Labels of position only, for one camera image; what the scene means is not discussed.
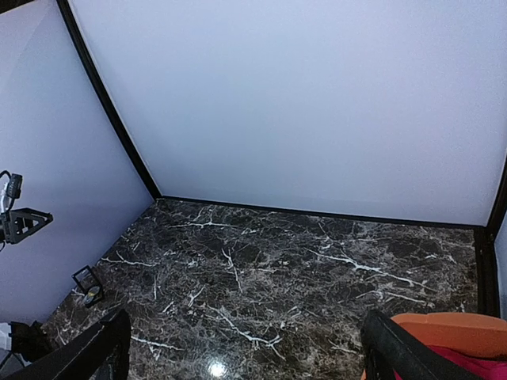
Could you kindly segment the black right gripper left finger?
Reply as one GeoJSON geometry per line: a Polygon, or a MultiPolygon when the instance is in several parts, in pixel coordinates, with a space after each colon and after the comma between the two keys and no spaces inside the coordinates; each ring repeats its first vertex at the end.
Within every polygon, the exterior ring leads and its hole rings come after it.
{"type": "Polygon", "coordinates": [[[8,375],[8,379],[126,379],[131,322],[126,310],[105,315],[71,342],[8,375]]]}

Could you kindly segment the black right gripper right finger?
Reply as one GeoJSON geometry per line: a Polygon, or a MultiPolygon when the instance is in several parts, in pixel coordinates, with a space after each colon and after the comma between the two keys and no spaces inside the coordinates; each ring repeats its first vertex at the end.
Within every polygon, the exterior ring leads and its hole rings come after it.
{"type": "Polygon", "coordinates": [[[362,324],[366,379],[477,379],[478,376],[438,355],[379,310],[362,324]]]}

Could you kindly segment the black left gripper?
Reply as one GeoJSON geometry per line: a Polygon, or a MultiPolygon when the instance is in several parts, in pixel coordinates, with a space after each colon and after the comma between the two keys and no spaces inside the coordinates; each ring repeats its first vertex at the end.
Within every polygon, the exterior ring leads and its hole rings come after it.
{"type": "Polygon", "coordinates": [[[53,216],[29,207],[14,209],[21,197],[23,176],[1,173],[1,179],[6,179],[1,186],[1,243],[18,244],[50,224],[53,216]]]}

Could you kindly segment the magenta t-shirt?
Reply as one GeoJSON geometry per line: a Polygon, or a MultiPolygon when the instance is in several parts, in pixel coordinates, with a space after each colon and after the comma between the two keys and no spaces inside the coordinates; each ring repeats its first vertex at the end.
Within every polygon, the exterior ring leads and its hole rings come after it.
{"type": "Polygon", "coordinates": [[[505,379],[506,346],[401,344],[383,354],[397,379],[505,379]]]}

